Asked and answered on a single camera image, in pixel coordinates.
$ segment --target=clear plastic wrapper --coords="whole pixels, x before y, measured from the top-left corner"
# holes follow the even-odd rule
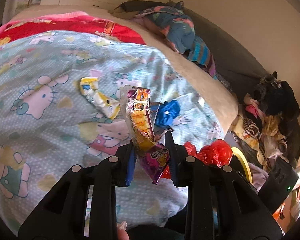
[[[153,131],[161,98],[162,94],[155,90],[126,85],[120,101],[137,160],[154,184],[158,183],[170,159],[168,149],[155,141]]]

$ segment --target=hello kitty bedsheet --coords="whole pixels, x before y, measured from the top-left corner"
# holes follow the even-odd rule
[[[80,95],[83,77],[99,77],[100,90],[116,99],[126,84],[176,99],[178,144],[200,149],[224,137],[212,109],[159,50],[71,31],[37,42],[45,35],[0,47],[0,216],[15,234],[72,165],[96,165],[129,142],[122,115],[111,121]],[[185,206],[187,189],[167,179],[152,185],[137,165],[131,186],[118,188],[116,198],[119,222],[164,225]]]

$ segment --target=blue cloth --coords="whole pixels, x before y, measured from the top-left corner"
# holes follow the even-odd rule
[[[177,100],[170,102],[164,102],[159,106],[157,117],[154,124],[159,127],[172,125],[173,119],[175,119],[180,113],[180,105]]]
[[[141,11],[135,17],[146,17],[158,26],[176,52],[184,54],[191,49],[195,37],[194,24],[183,11],[170,6],[157,6]]]
[[[214,63],[212,53],[199,36],[195,36],[194,38],[189,52],[188,60],[196,61],[200,65],[205,65],[205,71],[207,71],[212,77],[215,75],[216,65]]]

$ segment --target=screw head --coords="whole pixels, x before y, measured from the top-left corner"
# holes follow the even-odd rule
[[[225,172],[231,172],[231,171],[232,171],[232,168],[231,168],[229,165],[223,166],[222,169],[223,169]]]
[[[195,158],[193,156],[187,156],[186,157],[186,161],[189,163],[194,163],[195,162]]]
[[[72,166],[71,168],[71,171],[73,172],[78,172],[81,170],[81,166],[80,165],[75,165],[75,166]]]
[[[116,163],[119,160],[119,158],[117,156],[111,156],[108,160],[111,163]]]

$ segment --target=fingernail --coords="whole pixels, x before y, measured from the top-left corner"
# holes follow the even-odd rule
[[[123,221],[121,222],[119,225],[118,225],[118,229],[119,230],[126,230],[127,229],[127,222],[126,221]]]

